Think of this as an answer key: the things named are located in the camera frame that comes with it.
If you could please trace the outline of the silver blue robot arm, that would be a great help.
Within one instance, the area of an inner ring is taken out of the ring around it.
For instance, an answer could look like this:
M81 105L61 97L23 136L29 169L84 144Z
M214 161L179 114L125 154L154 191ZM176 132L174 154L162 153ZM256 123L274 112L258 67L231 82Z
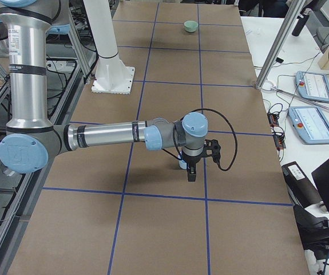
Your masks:
M54 125L47 116L46 35L70 30L68 1L0 1L7 25L12 118L0 142L0 160L9 169L29 174L44 168L59 154L78 148L143 142L151 151L174 147L196 179L196 165L205 156L207 118L191 112L181 120L148 121L94 126Z

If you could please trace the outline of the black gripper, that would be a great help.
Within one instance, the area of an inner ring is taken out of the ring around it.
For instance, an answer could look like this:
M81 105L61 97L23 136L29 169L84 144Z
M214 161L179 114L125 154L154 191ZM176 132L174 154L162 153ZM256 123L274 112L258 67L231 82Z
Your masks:
M205 157L205 149L199 148L196 150L189 148L181 149L181 158L187 163L187 178L188 182L196 181L196 164L201 158Z

